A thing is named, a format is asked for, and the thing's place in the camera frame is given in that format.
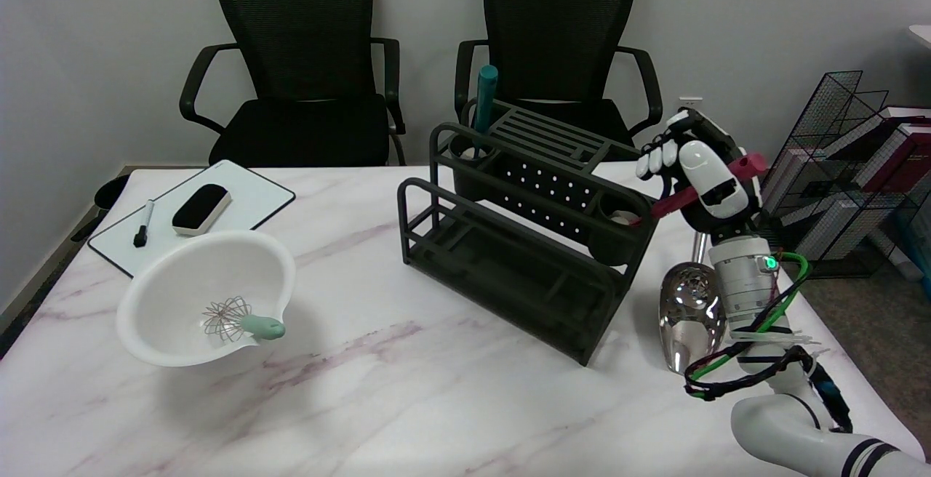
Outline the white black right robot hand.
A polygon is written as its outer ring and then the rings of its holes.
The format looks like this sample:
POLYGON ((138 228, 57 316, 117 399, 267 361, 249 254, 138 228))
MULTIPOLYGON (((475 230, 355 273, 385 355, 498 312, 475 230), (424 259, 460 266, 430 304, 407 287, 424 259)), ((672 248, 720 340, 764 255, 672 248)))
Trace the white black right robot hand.
POLYGON ((651 218, 681 213, 694 231, 718 244, 749 234, 761 209, 757 178, 765 169, 760 153, 746 153, 704 113, 682 107, 665 131, 643 146, 636 175, 663 181, 651 218))

